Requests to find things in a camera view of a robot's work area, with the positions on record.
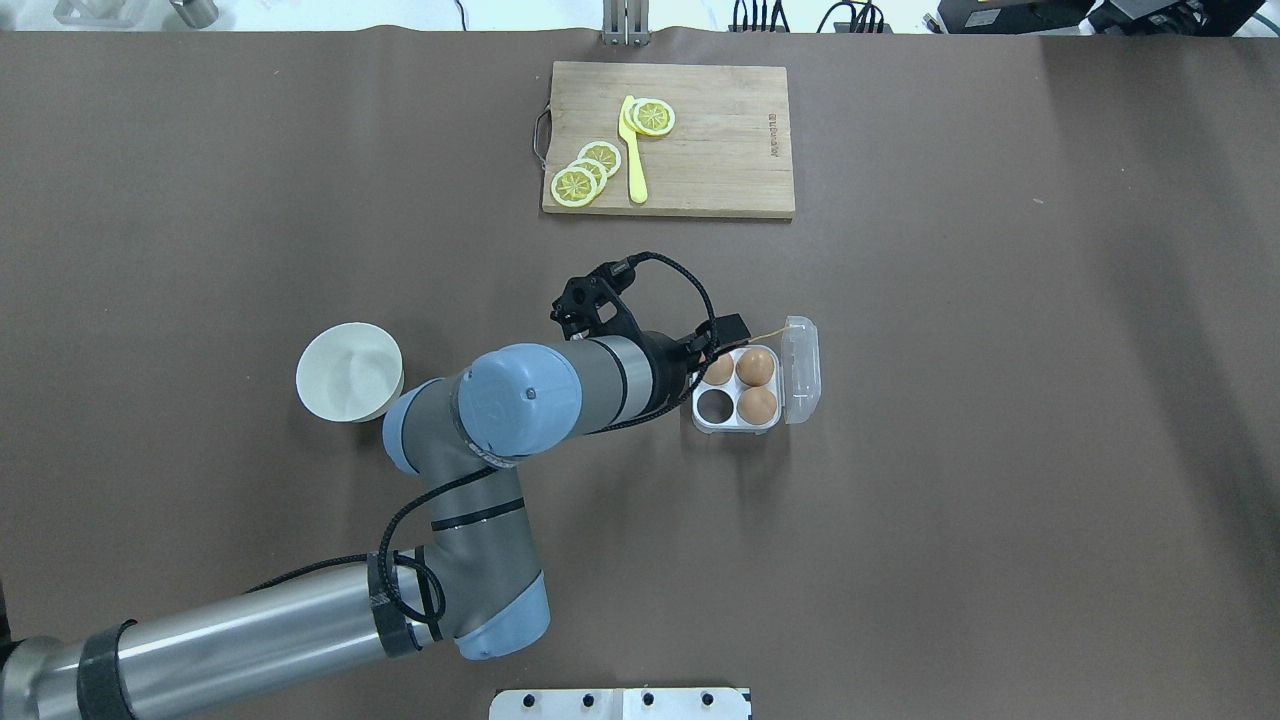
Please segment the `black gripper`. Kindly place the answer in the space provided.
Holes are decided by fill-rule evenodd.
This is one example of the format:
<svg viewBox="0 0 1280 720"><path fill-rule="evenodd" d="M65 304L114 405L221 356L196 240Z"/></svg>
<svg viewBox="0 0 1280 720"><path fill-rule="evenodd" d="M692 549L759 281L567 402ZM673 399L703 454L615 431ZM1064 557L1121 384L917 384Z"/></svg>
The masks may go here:
<svg viewBox="0 0 1280 720"><path fill-rule="evenodd" d="M690 373L705 370L719 356L748 343L750 338L751 333L740 314L703 322L684 338L686 369Z"/></svg>

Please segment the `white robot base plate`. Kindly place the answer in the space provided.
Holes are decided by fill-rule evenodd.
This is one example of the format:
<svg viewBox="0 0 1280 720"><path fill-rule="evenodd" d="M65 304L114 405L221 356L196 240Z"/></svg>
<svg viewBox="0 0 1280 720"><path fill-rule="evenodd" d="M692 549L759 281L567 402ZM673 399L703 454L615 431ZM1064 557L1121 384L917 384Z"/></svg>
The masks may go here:
<svg viewBox="0 0 1280 720"><path fill-rule="evenodd" d="M749 689L631 687L508 689L495 694L489 719L751 719Z"/></svg>

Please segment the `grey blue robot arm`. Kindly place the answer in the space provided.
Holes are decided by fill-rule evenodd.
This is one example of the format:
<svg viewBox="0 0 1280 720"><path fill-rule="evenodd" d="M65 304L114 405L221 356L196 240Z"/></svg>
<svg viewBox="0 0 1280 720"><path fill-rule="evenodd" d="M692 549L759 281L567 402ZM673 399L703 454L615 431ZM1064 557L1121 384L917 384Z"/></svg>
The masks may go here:
<svg viewBox="0 0 1280 720"><path fill-rule="evenodd" d="M402 395L388 456L426 491L434 539L319 562L253 591L86 641L3 651L5 719L175 719L451 641L472 661L518 652L550 623L517 466L580 436L676 409L691 374L748 338L737 315L671 340L621 318L521 343Z"/></svg>

